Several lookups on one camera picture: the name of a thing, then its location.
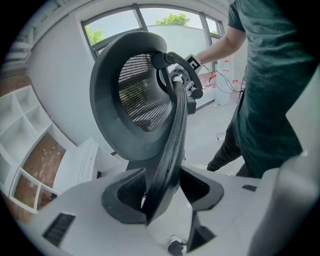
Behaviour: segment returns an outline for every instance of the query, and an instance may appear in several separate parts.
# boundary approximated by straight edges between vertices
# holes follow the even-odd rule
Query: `black mesh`
[[[145,132],[157,128],[170,99],[159,87],[152,64],[153,53],[131,57],[119,76],[119,96],[125,112]]]

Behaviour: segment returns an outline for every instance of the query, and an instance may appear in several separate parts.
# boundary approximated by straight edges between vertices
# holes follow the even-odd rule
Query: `tree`
[[[175,15],[169,13],[168,17],[162,18],[161,20],[156,20],[157,24],[166,24],[166,25],[180,25],[187,26],[190,18],[187,18],[184,13],[180,13],[179,15]]]
[[[92,46],[105,39],[102,36],[103,31],[101,29],[98,29],[97,31],[92,31],[90,27],[86,26],[85,30]]]

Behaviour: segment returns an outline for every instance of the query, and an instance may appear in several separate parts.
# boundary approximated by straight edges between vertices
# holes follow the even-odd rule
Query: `ceiling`
[[[62,17],[76,8],[95,0],[49,0],[28,21],[19,36],[13,42],[4,65],[25,64],[33,46]],[[192,0],[214,6],[224,14],[228,14],[227,0]]]

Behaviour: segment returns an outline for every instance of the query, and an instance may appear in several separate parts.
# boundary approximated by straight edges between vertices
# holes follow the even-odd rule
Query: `green t-shirt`
[[[286,113],[317,63],[273,0],[236,0],[229,7],[228,25],[244,31],[248,41],[246,89],[233,120],[243,158],[261,178],[302,151]]]

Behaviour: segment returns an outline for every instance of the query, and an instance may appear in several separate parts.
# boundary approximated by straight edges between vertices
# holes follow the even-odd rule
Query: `black rectangular vent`
[[[257,189],[256,186],[252,186],[252,185],[243,185],[242,188],[245,189],[245,190],[250,190],[252,192],[255,192],[256,189]]]
[[[43,237],[58,247],[75,218],[73,215],[60,213],[43,234]]]

